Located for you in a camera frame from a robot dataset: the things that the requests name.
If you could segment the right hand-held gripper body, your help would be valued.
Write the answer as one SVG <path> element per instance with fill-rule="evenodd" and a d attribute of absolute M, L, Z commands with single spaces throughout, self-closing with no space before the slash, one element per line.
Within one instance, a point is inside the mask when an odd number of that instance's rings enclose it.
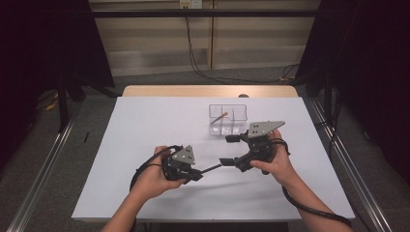
<path fill-rule="evenodd" d="M 284 121 L 253 122 L 249 124 L 249 129 L 245 133 L 239 134 L 238 141 L 244 141 L 249 146 L 249 151 L 234 159 L 234 165 L 242 172 L 251 169 L 252 160 L 272 161 L 274 159 L 273 145 L 285 144 L 281 139 L 270 139 L 269 132 L 272 132 L 285 124 Z"/>

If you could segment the black makeup brush orange ferrule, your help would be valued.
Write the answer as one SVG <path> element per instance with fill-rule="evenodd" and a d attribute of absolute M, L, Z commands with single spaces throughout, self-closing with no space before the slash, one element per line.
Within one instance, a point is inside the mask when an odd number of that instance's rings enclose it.
<path fill-rule="evenodd" d="M 224 118 L 225 116 L 228 115 L 228 112 L 223 112 L 218 118 L 216 118 L 215 120 L 213 120 L 210 125 L 213 125 L 215 122 L 221 120 L 222 118 Z"/>

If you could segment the person's left hand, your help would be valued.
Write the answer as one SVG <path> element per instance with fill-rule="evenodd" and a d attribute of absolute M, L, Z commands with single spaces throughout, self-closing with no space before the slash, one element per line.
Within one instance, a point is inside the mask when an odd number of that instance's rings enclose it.
<path fill-rule="evenodd" d="M 147 164 L 147 167 L 137 178 L 132 192 L 144 201 L 160 196 L 170 189 L 177 189 L 185 180 L 168 181 L 161 169 L 161 160 L 170 153 L 165 146 L 156 147 L 155 157 Z"/>

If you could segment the white wall socket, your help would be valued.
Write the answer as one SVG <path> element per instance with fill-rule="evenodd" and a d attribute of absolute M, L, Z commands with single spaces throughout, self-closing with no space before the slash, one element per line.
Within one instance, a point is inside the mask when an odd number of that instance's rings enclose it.
<path fill-rule="evenodd" d="M 203 7 L 202 0 L 179 0 L 181 9 L 201 9 Z"/>

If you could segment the dark curtain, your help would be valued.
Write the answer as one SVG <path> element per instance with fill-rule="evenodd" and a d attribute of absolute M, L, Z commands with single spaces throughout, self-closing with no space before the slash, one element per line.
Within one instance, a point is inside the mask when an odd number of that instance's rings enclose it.
<path fill-rule="evenodd" d="M 0 0 L 0 169 L 34 119 L 38 98 L 65 88 L 112 87 L 89 0 Z"/>
<path fill-rule="evenodd" d="M 410 185 L 410 0 L 321 0 L 297 78 L 331 82 Z"/>

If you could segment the clear plastic organizer box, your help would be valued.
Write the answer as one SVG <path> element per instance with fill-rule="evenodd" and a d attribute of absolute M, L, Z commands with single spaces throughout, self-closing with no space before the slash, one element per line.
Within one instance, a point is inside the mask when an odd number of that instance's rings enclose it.
<path fill-rule="evenodd" d="M 210 104 L 208 107 L 209 133 L 211 135 L 230 135 L 242 132 L 248 120 L 247 109 L 245 104 Z M 228 115 L 210 125 L 223 112 L 228 112 Z"/>

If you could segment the black metal stand post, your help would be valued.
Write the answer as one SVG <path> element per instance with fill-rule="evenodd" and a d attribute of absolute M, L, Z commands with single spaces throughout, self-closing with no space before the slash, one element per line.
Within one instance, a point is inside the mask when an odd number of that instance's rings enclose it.
<path fill-rule="evenodd" d="M 69 112 L 67 106 L 67 96 L 66 89 L 64 85 L 64 78 L 60 76 L 58 78 L 58 104 L 59 104 L 59 114 L 60 114 L 60 127 L 59 132 L 62 132 L 69 122 Z"/>
<path fill-rule="evenodd" d="M 325 96 L 324 96 L 324 112 L 325 119 L 328 125 L 332 124 L 332 79 L 329 72 L 326 72 Z"/>

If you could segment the black makeup brush silver ferrule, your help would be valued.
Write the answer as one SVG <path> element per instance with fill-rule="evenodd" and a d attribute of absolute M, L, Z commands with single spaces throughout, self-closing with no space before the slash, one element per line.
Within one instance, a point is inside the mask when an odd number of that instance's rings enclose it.
<path fill-rule="evenodd" d="M 207 168 L 207 169 L 205 169 L 205 170 L 202 170 L 200 173 L 201 173 L 201 174 L 204 174 L 204 173 L 210 172 L 210 171 L 212 171 L 212 170 L 215 170 L 215 169 L 217 169 L 217 168 L 219 168 L 219 167 L 222 167 L 222 165 L 221 165 L 221 164 L 214 165 L 214 166 L 209 167 L 209 168 Z"/>

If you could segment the wooden table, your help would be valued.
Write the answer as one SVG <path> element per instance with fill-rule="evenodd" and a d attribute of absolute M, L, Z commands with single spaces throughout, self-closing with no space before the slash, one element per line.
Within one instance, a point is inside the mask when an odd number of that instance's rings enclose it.
<path fill-rule="evenodd" d="M 124 97 L 297 98 L 288 85 L 130 85 Z"/>

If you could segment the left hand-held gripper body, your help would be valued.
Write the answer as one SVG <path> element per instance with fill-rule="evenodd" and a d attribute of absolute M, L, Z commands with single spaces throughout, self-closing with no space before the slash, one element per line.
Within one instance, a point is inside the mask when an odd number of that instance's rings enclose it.
<path fill-rule="evenodd" d="M 195 159 L 191 145 L 186 148 L 176 147 L 173 153 L 165 156 L 161 161 L 163 175 L 168 181 L 189 180 L 191 167 L 194 164 Z"/>

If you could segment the white table cover sheet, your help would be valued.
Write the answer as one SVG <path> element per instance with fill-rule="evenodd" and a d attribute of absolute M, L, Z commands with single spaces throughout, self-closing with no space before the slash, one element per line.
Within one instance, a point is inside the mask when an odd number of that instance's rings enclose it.
<path fill-rule="evenodd" d="M 248 120 L 284 121 L 280 128 L 290 160 L 308 186 L 338 215 L 354 213 L 300 98 L 158 98 L 117 100 L 102 144 L 72 217 L 110 218 L 129 192 L 132 175 L 159 145 L 191 145 L 195 168 L 244 155 L 243 142 L 228 143 L 209 133 L 210 104 L 245 104 Z M 140 221 L 278 221 L 299 214 L 273 177 L 258 169 L 219 167 L 148 201 Z"/>

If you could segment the person's right hand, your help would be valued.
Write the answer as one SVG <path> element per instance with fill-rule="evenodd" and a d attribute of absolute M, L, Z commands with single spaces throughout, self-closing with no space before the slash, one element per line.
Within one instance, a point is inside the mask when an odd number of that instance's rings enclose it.
<path fill-rule="evenodd" d="M 252 160 L 250 165 L 271 173 L 279 184 L 288 186 L 298 178 L 298 175 L 292 166 L 285 146 L 277 144 L 277 141 L 281 140 L 281 134 L 278 130 L 273 130 L 268 133 L 268 138 L 275 142 L 272 146 L 274 158 L 271 161 Z"/>

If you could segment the black horizontal frame bar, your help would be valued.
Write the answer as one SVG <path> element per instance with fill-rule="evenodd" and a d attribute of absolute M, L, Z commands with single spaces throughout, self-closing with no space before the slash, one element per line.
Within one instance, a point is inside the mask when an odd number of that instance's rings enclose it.
<path fill-rule="evenodd" d="M 315 17 L 318 10 L 100 10 L 93 17 Z"/>

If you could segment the aluminium floor rail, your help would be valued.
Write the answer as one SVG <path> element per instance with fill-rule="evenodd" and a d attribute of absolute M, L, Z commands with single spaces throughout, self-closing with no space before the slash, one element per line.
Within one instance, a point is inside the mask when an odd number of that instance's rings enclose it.
<path fill-rule="evenodd" d="M 6 232 L 25 231 L 25 228 L 43 194 L 45 185 L 48 182 L 51 172 L 71 134 L 73 124 L 79 114 L 80 107 L 80 104 L 75 104 L 73 106 L 72 111 L 69 114 L 67 125 L 64 126 L 63 130 L 57 134 L 56 139 L 47 154 L 44 164 L 42 165 L 42 168 L 36 176 L 36 179 L 33 182 L 33 185 L 29 189 L 28 193 L 26 194 L 24 200 L 20 204 Z"/>
<path fill-rule="evenodd" d="M 324 131 L 330 139 L 330 144 L 334 148 L 337 157 L 340 159 L 340 162 L 343 165 L 355 191 L 360 197 L 361 202 L 363 203 L 376 231 L 393 232 L 382 212 L 382 209 L 367 187 L 364 179 L 354 164 L 354 161 L 350 158 L 349 153 L 342 143 L 342 140 L 339 138 L 336 130 L 326 122 L 324 107 L 320 104 L 319 100 L 312 100 L 311 105 L 319 120 L 324 124 Z"/>

